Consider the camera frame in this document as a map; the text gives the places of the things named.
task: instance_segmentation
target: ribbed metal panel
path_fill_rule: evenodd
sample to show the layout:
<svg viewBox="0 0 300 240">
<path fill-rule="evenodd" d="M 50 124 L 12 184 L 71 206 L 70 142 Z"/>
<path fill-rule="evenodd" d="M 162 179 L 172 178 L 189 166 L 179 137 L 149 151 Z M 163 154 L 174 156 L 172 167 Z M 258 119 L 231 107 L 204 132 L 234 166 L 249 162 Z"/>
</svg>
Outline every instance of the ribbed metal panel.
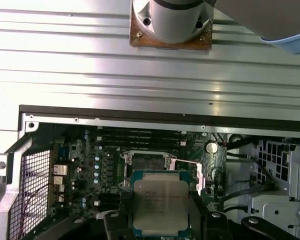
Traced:
<svg viewBox="0 0 300 240">
<path fill-rule="evenodd" d="M 215 12 L 211 51 L 132 48 L 130 0 L 0 0 L 0 99 L 300 121 L 300 55 Z"/>
</svg>

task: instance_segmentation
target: black cable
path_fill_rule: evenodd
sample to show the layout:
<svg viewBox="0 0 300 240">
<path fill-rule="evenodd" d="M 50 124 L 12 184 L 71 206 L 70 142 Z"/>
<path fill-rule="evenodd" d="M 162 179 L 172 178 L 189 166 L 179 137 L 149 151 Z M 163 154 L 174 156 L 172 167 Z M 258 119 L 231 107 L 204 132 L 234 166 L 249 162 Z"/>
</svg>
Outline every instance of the black cable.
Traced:
<svg viewBox="0 0 300 240">
<path fill-rule="evenodd" d="M 261 139 L 260 136 L 250 136 L 250 137 L 246 137 L 242 140 L 238 140 L 238 141 L 235 141 L 235 142 L 230 142 L 228 143 L 227 145 L 227 149 L 228 150 L 231 150 L 231 149 L 238 149 L 238 148 L 241 148 L 243 146 L 246 146 L 248 144 L 251 144 L 255 141 L 259 141 Z"/>
<path fill-rule="evenodd" d="M 256 185 L 249 189 L 244 189 L 240 191 L 233 192 L 227 196 L 224 196 L 221 198 L 221 203 L 223 204 L 225 201 L 228 201 L 230 199 L 234 199 L 236 197 L 247 195 L 247 194 L 254 194 L 254 193 L 260 193 L 269 190 L 272 187 L 272 184 L 264 184 L 264 185 Z"/>
<path fill-rule="evenodd" d="M 221 134 L 220 134 L 220 133 L 217 133 L 217 135 L 218 135 L 218 137 L 220 138 L 220 140 L 221 140 L 223 146 L 226 146 L 227 143 L 226 143 L 226 141 L 223 139 L 223 137 L 221 136 Z"/>
<path fill-rule="evenodd" d="M 243 158 L 243 159 L 248 158 L 247 154 L 236 154 L 236 153 L 231 153 L 231 152 L 227 152 L 226 154 L 231 157 L 237 157 L 237 158 Z"/>
<path fill-rule="evenodd" d="M 227 213 L 232 210 L 242 210 L 246 214 L 248 213 L 248 206 L 231 206 L 223 210 L 224 213 Z"/>
</svg>

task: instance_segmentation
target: wire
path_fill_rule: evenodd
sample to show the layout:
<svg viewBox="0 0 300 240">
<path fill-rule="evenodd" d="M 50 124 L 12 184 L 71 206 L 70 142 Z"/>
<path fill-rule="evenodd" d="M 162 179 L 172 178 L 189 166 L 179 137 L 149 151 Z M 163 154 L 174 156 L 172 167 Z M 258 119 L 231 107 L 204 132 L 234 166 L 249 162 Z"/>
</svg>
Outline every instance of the wire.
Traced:
<svg viewBox="0 0 300 240">
<path fill-rule="evenodd" d="M 227 213 L 232 210 L 242 210 L 246 214 L 248 213 L 248 206 L 231 206 L 223 210 L 224 213 Z"/>
<path fill-rule="evenodd" d="M 234 199 L 239 196 L 247 195 L 247 194 L 254 194 L 254 193 L 260 193 L 269 190 L 272 187 L 272 184 L 264 184 L 264 185 L 256 185 L 252 188 L 240 190 L 233 192 L 227 196 L 224 196 L 221 198 L 221 203 L 224 203 L 225 201 L 228 201 L 230 199 Z"/>
<path fill-rule="evenodd" d="M 219 145 L 222 145 L 222 146 L 227 145 L 225 140 L 222 138 L 222 136 L 219 133 L 215 134 L 214 132 L 212 132 L 212 135 L 216 142 L 218 142 L 218 139 L 221 140 L 221 142 L 218 142 Z"/>
<path fill-rule="evenodd" d="M 238 149 L 238 148 L 241 148 L 245 145 L 251 144 L 254 141 L 259 141 L 260 139 L 261 139 L 260 136 L 250 136 L 250 137 L 244 138 L 242 140 L 238 140 L 238 141 L 235 141 L 235 142 L 228 143 L 227 149 L 228 150 Z"/>
<path fill-rule="evenodd" d="M 227 152 L 226 154 L 231 157 L 248 159 L 248 155 L 246 155 L 246 154 L 236 154 L 236 153 L 232 153 L 232 152 Z"/>
<path fill-rule="evenodd" d="M 233 183 L 229 184 L 227 186 L 227 189 L 233 187 L 236 184 L 246 184 L 246 183 L 250 183 L 250 182 L 252 182 L 250 179 L 247 179 L 247 180 L 237 180 L 237 181 L 234 181 Z"/>
<path fill-rule="evenodd" d="M 226 141 L 222 138 L 221 134 L 220 134 L 220 133 L 217 133 L 217 135 L 218 135 L 218 137 L 220 138 L 220 140 L 222 141 L 223 146 L 226 146 L 227 143 L 226 143 Z"/>
<path fill-rule="evenodd" d="M 22 211 L 22 213 L 21 213 L 20 228 L 19 228 L 19 234 L 18 234 L 17 240 L 21 240 L 21 238 L 22 238 L 22 234 L 23 234 L 23 231 L 24 231 L 24 223 L 25 223 L 25 218 L 26 218 L 26 211 L 27 211 L 27 209 L 28 209 L 28 205 L 29 205 L 31 199 L 32 199 L 33 197 L 35 197 L 35 196 L 39 193 L 40 190 L 42 190 L 43 188 L 49 186 L 50 184 L 51 184 L 51 183 L 48 183 L 48 184 L 46 184 L 46 185 L 43 185 L 43 186 L 39 187 L 39 188 L 38 188 L 38 189 L 37 189 L 37 190 L 36 190 L 36 191 L 28 198 L 28 200 L 26 201 L 26 203 L 25 203 L 25 205 L 24 205 L 24 208 L 23 208 L 23 211 Z"/>
</svg>

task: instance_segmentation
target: metal mesh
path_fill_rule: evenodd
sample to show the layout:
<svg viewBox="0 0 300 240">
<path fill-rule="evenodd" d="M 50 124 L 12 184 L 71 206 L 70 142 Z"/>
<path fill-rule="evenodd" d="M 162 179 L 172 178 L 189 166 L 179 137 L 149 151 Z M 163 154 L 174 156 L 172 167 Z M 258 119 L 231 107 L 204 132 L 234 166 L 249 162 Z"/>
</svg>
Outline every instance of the metal mesh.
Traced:
<svg viewBox="0 0 300 240">
<path fill-rule="evenodd" d="M 20 193 L 10 212 L 9 240 L 20 240 L 47 216 L 50 150 L 22 157 Z"/>
<path fill-rule="evenodd" d="M 259 146 L 259 163 L 280 182 L 287 182 L 289 179 L 288 154 L 284 152 L 284 145 L 277 142 L 262 141 Z M 266 176 L 258 169 L 258 182 L 264 182 Z"/>
</svg>

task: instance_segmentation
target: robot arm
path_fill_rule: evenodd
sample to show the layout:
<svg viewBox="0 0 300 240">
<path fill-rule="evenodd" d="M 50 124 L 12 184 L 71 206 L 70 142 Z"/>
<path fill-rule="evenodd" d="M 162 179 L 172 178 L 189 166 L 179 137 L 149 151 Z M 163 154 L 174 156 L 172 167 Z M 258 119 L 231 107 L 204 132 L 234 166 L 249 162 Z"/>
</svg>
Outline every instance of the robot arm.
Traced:
<svg viewBox="0 0 300 240">
<path fill-rule="evenodd" d="M 300 54 L 300 0 L 133 0 L 134 12 L 149 15 L 155 39 L 168 44 L 198 34 L 197 21 L 206 23 L 211 7 L 218 9 L 274 46 Z"/>
</svg>

